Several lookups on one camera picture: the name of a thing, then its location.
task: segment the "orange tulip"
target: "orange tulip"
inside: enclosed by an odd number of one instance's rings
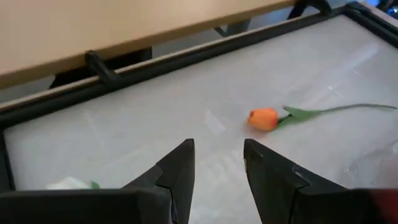
[[[248,124],[263,131],[272,131],[278,125],[278,113],[273,108],[252,110]]]

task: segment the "floor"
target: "floor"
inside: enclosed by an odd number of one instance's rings
[[[342,5],[346,0],[328,0],[332,7]],[[377,0],[367,0],[371,5],[376,5]],[[291,7],[281,9],[278,11],[270,12],[261,16],[257,16],[252,19],[249,30],[257,29],[259,27],[268,26],[275,24],[276,22],[286,20]],[[308,8],[304,14],[314,14],[317,10],[314,8]],[[217,40],[222,38],[215,30],[206,30],[201,33],[193,34],[188,37],[169,41],[163,44],[159,44],[153,47],[153,57],[159,57],[161,55],[170,54],[179,50],[187,49],[196,45],[200,45],[209,41]],[[31,95],[43,90],[46,90],[52,83],[54,77],[46,77],[34,82],[26,83],[23,85],[14,86],[0,91],[0,103],[15,100],[23,96]]]

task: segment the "white table surface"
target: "white table surface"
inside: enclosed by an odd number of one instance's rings
[[[398,105],[398,50],[340,16],[6,130],[17,188],[66,177],[118,188],[195,139],[190,223],[260,223],[243,164],[253,138],[346,187],[398,187],[398,111],[357,108],[278,129],[251,109]]]

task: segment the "wooden tabletop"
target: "wooden tabletop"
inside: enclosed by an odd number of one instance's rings
[[[4,0],[0,88],[290,6],[294,0]]]

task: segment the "small green object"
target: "small green object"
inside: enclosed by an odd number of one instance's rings
[[[334,112],[339,110],[345,110],[355,107],[369,107],[369,108],[377,108],[377,109],[384,109],[384,110],[395,110],[397,109],[395,106],[389,105],[379,105],[379,104],[370,104],[370,103],[358,103],[353,105],[346,105],[346,106],[337,106],[335,108],[330,108],[326,110],[303,110],[300,108],[294,108],[291,106],[283,106],[283,109],[289,112],[288,116],[283,118],[279,118],[278,128],[281,126],[285,126],[286,124],[291,123],[299,123],[302,121],[306,121],[312,119],[316,116],[319,116],[324,113]]]
[[[91,181],[91,189],[101,189],[100,185],[97,182]]]

